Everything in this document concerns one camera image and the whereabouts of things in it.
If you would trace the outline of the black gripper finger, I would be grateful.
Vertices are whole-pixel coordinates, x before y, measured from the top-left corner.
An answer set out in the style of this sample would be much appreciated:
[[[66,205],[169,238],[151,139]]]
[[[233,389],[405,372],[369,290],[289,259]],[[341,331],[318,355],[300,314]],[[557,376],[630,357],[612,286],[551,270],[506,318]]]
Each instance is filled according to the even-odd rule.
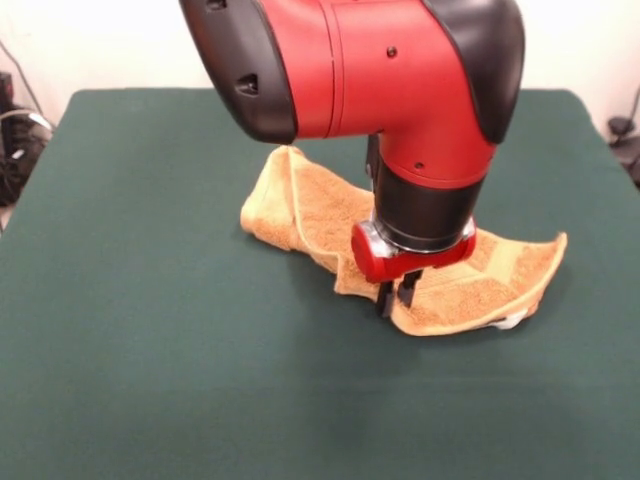
[[[383,282],[377,294],[377,315],[383,319],[390,319],[394,306],[394,282]]]
[[[422,270],[406,273],[398,285],[398,299],[407,308],[412,306],[416,285],[422,275]]]

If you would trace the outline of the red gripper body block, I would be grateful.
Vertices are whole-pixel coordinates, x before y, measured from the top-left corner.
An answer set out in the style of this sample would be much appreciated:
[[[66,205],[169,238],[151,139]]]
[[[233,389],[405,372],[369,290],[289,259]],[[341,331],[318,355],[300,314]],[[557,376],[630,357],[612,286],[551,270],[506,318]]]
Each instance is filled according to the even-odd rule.
[[[410,251],[383,239],[372,221],[356,223],[351,231],[351,250],[358,269],[369,283],[394,281],[425,268],[442,268],[467,260],[476,246],[477,228],[470,219],[461,238],[440,251]]]

